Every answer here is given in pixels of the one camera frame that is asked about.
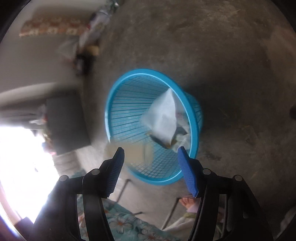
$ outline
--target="wall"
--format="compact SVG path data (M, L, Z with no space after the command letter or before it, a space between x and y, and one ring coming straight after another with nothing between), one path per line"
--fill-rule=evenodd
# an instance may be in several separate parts
M32 0L20 12L0 43L0 106L30 99L60 88L79 88L82 79L60 60L57 47L65 35L19 38L26 20L36 15L88 19L105 0Z

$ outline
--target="concrete floor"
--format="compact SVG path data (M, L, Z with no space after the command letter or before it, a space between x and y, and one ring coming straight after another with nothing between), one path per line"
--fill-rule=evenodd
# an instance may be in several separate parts
M218 175L242 175L276 234L296 201L295 56L295 33L270 0L128 0L85 83L92 147L78 151L83 167L103 160L105 101L117 78L136 68L161 71L202 105L198 159ZM183 180L161 187L133 179L121 204L160 227L186 193Z

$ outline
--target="silver rivet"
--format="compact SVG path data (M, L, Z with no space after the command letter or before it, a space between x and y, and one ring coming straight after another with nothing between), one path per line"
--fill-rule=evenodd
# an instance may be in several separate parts
M240 175L235 175L234 179L237 180L238 182L242 181L242 176Z
M93 169L93 170L91 171L91 174L94 175L94 176L95 176L95 175L98 175L99 173L100 173L100 170L97 169L97 168L96 168L96 169Z
M64 182L65 180L67 180L69 177L67 176L67 175L62 175L62 176L60 176L59 177L59 180L61 181L61 182Z
M211 170L208 169L208 168L205 168L202 170L202 173L205 174L205 175L210 175L211 174Z

